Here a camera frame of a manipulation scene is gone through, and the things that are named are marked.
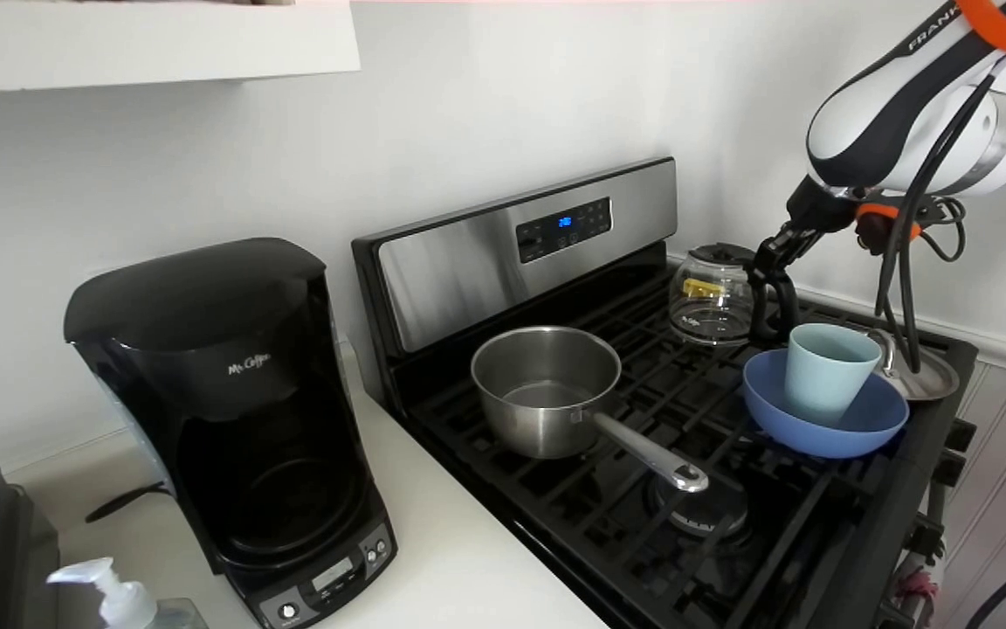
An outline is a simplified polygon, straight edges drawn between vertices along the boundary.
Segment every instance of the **black coffee maker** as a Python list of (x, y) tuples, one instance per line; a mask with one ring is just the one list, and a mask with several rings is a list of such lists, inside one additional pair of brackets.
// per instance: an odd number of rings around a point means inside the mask
[(260, 238), (116, 269), (74, 293), (64, 336), (261, 626), (310, 626), (392, 561), (316, 255)]

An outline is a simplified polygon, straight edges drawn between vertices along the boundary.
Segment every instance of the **oven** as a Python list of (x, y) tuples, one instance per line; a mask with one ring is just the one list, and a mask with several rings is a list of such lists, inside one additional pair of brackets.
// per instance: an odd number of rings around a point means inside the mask
[[(676, 162), (650, 162), (353, 240), (385, 406), (608, 626), (919, 626), (902, 565), (939, 555), (939, 506), (923, 512), (919, 504), (962, 476), (971, 438), (955, 419), (962, 391), (913, 406), (877, 455), (788, 449), (740, 397), (756, 346), (691, 346), (670, 327), (663, 240), (676, 230)], [(811, 299), (801, 315), (871, 326)], [(562, 462), (501, 442), (470, 361), (516, 326), (608, 340), (623, 355), (608, 417), (736, 491), (670, 495), (613, 440)], [(976, 346), (923, 343), (971, 377)], [(700, 526), (700, 516), (736, 523)]]

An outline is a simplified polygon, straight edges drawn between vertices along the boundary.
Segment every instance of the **white wall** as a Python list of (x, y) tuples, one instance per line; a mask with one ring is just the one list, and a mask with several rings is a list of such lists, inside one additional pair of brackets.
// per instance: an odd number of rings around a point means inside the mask
[[(804, 176), (815, 106), (923, 17), (916, 0), (871, 11), (356, 4), (363, 72), (0, 98), (0, 456), (123, 421), (61, 319), (82, 278), (135, 258), (293, 238), (331, 264), (340, 321), (367, 353), (349, 238), (385, 222), (676, 155), (679, 245), (756, 245)], [(1003, 240), (1006, 191), (976, 215), (967, 261), (926, 269), (926, 310), (1006, 336)], [(801, 273), (871, 289), (852, 245), (821, 245)]]

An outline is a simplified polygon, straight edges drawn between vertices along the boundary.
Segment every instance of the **saucepan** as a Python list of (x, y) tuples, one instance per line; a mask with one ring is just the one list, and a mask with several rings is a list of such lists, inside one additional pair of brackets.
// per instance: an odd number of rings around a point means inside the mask
[(614, 346), (566, 326), (512, 327), (471, 355), (491, 427), (516, 455), (572, 456), (604, 432), (679, 491), (705, 491), (711, 476), (700, 464), (602, 412), (619, 377)]

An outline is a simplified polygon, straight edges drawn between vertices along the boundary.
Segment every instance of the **white countertop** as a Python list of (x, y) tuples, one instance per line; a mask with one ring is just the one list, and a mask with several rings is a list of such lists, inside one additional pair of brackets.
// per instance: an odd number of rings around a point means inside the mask
[[(604, 626), (363, 391), (347, 343), (342, 377), (396, 523), (397, 555), (376, 583), (322, 626)], [(142, 579), (158, 598), (194, 598), (213, 629), (254, 629), (236, 589), (210, 574), (173, 495), (142, 495), (97, 523), (83, 523), (97, 504), (158, 477), (133, 428), (18, 467), (9, 477), (25, 484), (56, 523), (64, 561), (116, 555), (118, 576)]]

